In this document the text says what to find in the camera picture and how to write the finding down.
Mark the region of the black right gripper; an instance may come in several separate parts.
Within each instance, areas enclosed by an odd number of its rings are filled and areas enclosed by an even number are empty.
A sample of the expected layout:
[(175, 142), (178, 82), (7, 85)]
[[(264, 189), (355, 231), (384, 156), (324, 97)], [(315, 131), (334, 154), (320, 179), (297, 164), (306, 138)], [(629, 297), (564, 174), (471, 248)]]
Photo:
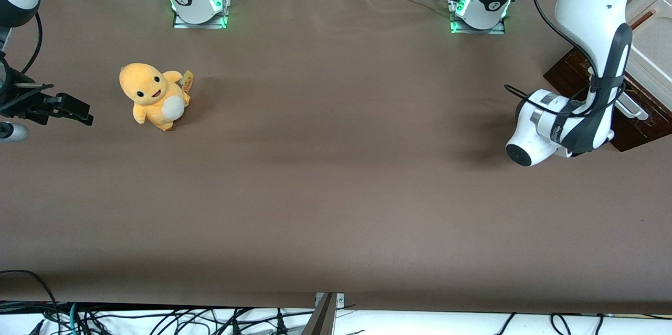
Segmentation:
[[(49, 118), (67, 118), (86, 126), (93, 124), (90, 105), (66, 93), (55, 97), (43, 94), (53, 84), (38, 85), (32, 78), (9, 66), (1, 54), (1, 105), (2, 116), (19, 117), (47, 125)], [(31, 108), (32, 114), (26, 114)]]

